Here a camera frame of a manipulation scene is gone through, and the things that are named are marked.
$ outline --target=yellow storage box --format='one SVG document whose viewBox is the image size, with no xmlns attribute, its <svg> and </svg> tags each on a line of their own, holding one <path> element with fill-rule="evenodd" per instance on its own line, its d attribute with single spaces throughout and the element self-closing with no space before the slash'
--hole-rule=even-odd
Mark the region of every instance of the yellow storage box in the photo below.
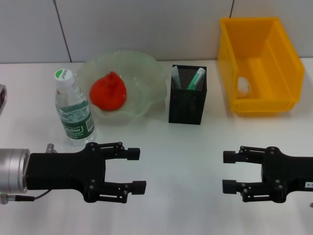
<svg viewBox="0 0 313 235">
<path fill-rule="evenodd" d="M 304 67 L 280 20 L 223 18 L 221 28 L 219 66 L 231 111 L 292 109 L 300 99 Z M 238 92 L 240 77 L 249 83 L 245 95 Z"/>
</svg>

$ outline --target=bottle cap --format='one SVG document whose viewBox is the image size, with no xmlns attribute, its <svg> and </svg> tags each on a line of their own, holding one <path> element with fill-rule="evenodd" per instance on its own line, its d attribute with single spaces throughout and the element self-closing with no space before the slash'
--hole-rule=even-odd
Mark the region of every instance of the bottle cap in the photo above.
<svg viewBox="0 0 313 235">
<path fill-rule="evenodd" d="M 69 88 L 75 82 L 71 70 L 61 69 L 54 73 L 55 83 L 58 89 L 64 90 Z"/>
</svg>

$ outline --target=water bottle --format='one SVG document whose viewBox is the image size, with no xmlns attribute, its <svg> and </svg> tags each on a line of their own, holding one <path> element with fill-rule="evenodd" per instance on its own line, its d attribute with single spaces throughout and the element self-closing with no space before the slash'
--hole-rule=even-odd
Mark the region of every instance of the water bottle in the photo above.
<svg viewBox="0 0 313 235">
<path fill-rule="evenodd" d="M 57 92 L 55 107 L 64 130 L 73 145 L 83 145 L 96 137 L 88 100 L 76 85 L 69 69 L 54 73 Z"/>
</svg>

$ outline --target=black mesh pen holder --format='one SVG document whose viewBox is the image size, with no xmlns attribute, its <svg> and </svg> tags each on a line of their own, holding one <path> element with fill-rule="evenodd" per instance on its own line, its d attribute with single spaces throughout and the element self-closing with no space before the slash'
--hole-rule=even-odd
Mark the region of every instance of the black mesh pen holder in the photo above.
<svg viewBox="0 0 313 235">
<path fill-rule="evenodd" d="M 175 87 L 171 79 L 171 97 L 169 123 L 200 125 L 204 102 L 206 97 L 206 67 L 202 66 L 177 66 L 181 89 Z M 205 74 L 195 90 L 186 90 L 199 68 L 205 70 Z"/>
</svg>

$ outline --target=red object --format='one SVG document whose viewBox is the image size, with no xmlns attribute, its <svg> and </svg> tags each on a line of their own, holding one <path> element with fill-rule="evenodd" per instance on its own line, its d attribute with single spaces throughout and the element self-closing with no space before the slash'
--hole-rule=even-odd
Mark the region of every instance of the red object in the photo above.
<svg viewBox="0 0 313 235">
<path fill-rule="evenodd" d="M 112 111 L 125 103 L 126 87 L 115 72 L 110 72 L 93 84 L 89 96 L 92 103 L 100 109 Z"/>
</svg>

